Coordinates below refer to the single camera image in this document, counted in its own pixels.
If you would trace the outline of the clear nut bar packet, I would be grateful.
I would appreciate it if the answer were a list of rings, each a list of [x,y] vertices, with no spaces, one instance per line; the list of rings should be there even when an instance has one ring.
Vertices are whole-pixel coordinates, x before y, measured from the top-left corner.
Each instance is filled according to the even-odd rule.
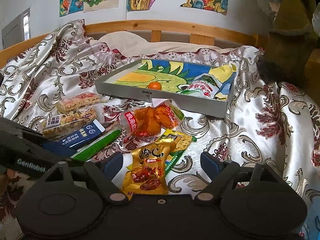
[[[59,138],[91,123],[97,117],[97,112],[94,108],[83,108],[66,114],[49,116],[45,121],[41,122],[39,129],[44,137],[49,139]]]

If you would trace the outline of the small orange tangerine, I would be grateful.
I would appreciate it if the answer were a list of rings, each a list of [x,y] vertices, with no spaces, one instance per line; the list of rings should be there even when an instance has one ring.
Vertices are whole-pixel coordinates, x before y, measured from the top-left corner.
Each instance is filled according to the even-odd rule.
[[[151,82],[147,85],[147,89],[162,90],[162,85],[157,81]]]

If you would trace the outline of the cream pillow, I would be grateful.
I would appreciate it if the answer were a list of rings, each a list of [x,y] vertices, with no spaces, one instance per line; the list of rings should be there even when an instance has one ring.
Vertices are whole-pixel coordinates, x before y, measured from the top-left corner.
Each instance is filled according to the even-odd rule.
[[[89,44],[104,42],[110,50],[117,49],[125,57],[138,55],[152,55],[160,52],[196,52],[201,48],[217,50],[219,52],[230,51],[241,46],[239,43],[218,40],[213,46],[174,41],[149,42],[143,37],[128,31],[109,33],[98,40],[91,39]]]

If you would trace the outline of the grey tray with painted liner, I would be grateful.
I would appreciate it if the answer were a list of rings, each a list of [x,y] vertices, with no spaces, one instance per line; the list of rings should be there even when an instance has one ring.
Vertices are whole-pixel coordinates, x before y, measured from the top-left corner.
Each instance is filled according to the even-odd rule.
[[[215,76],[221,83],[213,99],[182,95],[195,77]],[[140,59],[123,65],[95,81],[98,93],[120,98],[151,102],[152,99],[172,99],[180,109],[223,118],[231,98],[236,66],[232,63],[210,66],[191,62]],[[159,82],[162,90],[147,89],[151,82]]]

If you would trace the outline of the yellow green cracker packet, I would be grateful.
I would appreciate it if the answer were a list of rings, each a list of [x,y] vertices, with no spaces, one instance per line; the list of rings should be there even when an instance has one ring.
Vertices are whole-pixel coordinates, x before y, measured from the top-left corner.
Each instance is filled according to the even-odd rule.
[[[185,150],[190,146],[192,142],[195,142],[197,139],[191,135],[187,135],[182,132],[173,131],[170,129],[167,129],[159,137],[159,139],[165,138],[171,138],[176,143],[176,148],[169,153],[165,161],[165,175],[167,175],[179,161]]]

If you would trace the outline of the white red green snack bag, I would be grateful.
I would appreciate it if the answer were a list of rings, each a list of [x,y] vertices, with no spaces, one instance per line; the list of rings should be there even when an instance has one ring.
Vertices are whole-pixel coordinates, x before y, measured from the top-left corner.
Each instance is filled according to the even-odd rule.
[[[180,92],[182,95],[198,98],[213,99],[218,93],[222,83],[213,75],[201,74],[191,84]]]

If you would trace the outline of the clear plastic bag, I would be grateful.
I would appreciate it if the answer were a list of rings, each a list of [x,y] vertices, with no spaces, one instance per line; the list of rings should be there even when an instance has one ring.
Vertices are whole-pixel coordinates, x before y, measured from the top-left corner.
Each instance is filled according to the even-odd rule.
[[[315,33],[320,36],[320,12],[318,9],[313,13],[312,25]]]

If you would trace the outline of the wooden bed frame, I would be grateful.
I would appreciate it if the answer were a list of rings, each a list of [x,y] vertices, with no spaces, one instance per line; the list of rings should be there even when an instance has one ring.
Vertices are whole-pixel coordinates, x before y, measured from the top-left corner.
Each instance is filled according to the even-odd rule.
[[[85,25],[86,34],[114,33],[116,31],[150,31],[151,42],[159,42],[162,33],[182,33],[189,35],[189,43],[213,46],[215,40],[224,40],[243,45],[264,48],[267,37],[258,34],[243,34],[237,31],[223,29],[203,24],[165,20],[125,20]],[[305,67],[307,94],[319,103],[319,49],[315,49]]]

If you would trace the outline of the orange dried fruit packet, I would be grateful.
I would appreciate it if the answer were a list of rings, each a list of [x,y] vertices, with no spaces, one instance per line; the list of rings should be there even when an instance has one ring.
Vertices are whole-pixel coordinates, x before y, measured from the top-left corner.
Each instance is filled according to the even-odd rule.
[[[177,127],[183,119],[184,114],[174,100],[152,99],[151,106],[133,107],[120,114],[119,123],[126,131],[123,143],[156,136],[163,128]]]

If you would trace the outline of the gold duck snack packet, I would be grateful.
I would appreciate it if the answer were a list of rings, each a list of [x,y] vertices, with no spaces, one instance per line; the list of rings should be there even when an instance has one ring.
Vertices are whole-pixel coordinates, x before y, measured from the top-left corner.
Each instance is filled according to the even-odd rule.
[[[174,139],[164,138],[133,150],[131,170],[125,174],[121,191],[129,199],[137,194],[167,194],[165,161],[175,148]]]

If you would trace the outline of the floral satin bedspread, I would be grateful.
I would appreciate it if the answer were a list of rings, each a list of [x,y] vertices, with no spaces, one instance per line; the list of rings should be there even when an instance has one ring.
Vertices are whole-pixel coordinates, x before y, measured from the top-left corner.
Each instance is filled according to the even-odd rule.
[[[236,66],[234,93],[225,118],[185,112],[183,133],[197,140],[166,178],[170,194],[197,194],[209,184],[200,166],[202,151],[244,167],[263,161],[306,202],[319,199],[319,107],[286,82],[264,83],[256,68],[257,48],[230,51],[160,52],[125,57],[106,43],[89,44],[82,20],[58,27],[1,66],[1,116],[25,127],[57,114],[56,103],[95,92],[95,81],[138,59]]]

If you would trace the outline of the green sausage stick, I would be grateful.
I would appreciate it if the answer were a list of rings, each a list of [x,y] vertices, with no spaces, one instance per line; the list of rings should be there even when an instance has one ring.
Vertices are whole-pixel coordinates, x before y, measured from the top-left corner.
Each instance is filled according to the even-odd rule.
[[[114,142],[121,134],[120,129],[110,130],[95,141],[91,142],[87,146],[78,150],[74,155],[71,156],[71,159],[79,161],[88,161],[105,146]]]

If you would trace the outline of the olive brown hanging garment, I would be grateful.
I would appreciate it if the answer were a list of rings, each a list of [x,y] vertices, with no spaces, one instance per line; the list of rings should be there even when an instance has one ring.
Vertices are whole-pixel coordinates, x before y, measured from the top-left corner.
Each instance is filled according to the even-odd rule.
[[[303,84],[305,65],[318,40],[312,26],[316,7],[316,0],[281,0],[264,54],[257,62],[265,83]]]

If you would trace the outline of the blue white powder sachet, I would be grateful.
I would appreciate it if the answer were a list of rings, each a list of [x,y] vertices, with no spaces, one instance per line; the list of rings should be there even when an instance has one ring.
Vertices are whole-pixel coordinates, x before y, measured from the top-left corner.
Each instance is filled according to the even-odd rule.
[[[42,147],[55,155],[71,157],[76,154],[76,150],[97,139],[104,132],[104,126],[95,119],[61,140],[46,142]]]

